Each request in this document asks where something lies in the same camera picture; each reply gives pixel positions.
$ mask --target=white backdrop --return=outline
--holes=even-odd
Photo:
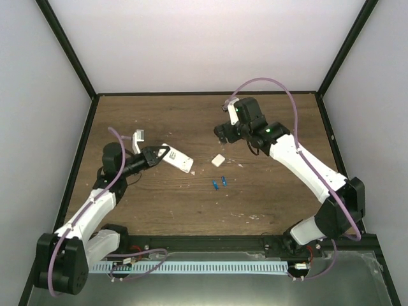
[[[91,99],[35,1],[3,1],[0,45],[0,305],[17,305]]]
[[[408,2],[379,1],[324,97],[347,172],[365,184],[376,233],[408,305]]]
[[[50,1],[96,92],[317,90],[363,2]]]

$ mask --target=gray floor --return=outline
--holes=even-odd
[[[314,260],[314,271],[329,259]],[[293,283],[270,275],[150,275],[134,282],[110,282],[90,275],[77,296],[52,298],[35,289],[30,306],[68,305],[391,305],[372,254],[339,252],[332,271],[316,280]]]

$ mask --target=wood grain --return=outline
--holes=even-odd
[[[143,145],[168,143],[194,159],[184,173],[165,162],[143,172],[122,201],[101,224],[125,225],[132,235],[259,235],[280,234],[300,219],[316,213],[319,203],[288,169],[266,156],[253,156],[244,141],[221,145],[214,126],[228,121],[221,111],[227,96],[101,97],[79,169],[67,220],[89,196],[101,166],[102,150],[115,138],[114,127],[131,136],[145,130]],[[293,128],[287,96],[257,95],[269,122]],[[295,96],[299,139],[317,158],[335,168],[313,95]],[[219,168],[211,164],[226,157]],[[227,187],[221,184],[225,176]],[[212,185],[215,179],[220,189]]]

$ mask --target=white foam block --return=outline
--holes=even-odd
[[[191,166],[194,161],[192,158],[188,157],[184,153],[181,153],[179,150],[174,149],[171,145],[162,144],[162,146],[169,146],[170,151],[163,157],[163,161],[171,164],[172,166],[180,169],[183,172],[189,173]],[[164,149],[160,150],[157,154],[159,157],[165,152]]]
[[[218,154],[212,161],[211,163],[216,166],[220,167],[220,165],[225,161],[225,157],[222,156],[221,154]]]

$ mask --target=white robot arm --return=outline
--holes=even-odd
[[[215,135],[223,143],[234,143],[244,139],[251,152],[259,150],[291,170],[316,196],[322,204],[316,215],[302,220],[285,232],[284,244],[292,253],[310,241],[341,236],[350,228],[343,211],[333,199],[328,188],[299,155],[299,151],[336,191],[354,222],[365,214],[364,185],[358,178],[348,180],[330,169],[301,145],[296,148],[294,136],[279,122],[268,124],[258,102],[254,98],[231,100],[226,110],[229,122],[216,126]]]
[[[113,210],[123,197],[128,183],[126,178],[157,165],[170,151],[167,146],[145,147],[140,150],[143,131],[133,135],[133,150],[128,152],[124,167],[124,152],[119,143],[109,143],[103,149],[103,167],[87,201],[78,212],[55,233],[43,234],[37,242],[34,261],[34,285],[78,294],[85,285],[89,268],[112,252],[126,252],[128,230],[123,226],[107,224],[93,236],[102,219]]]

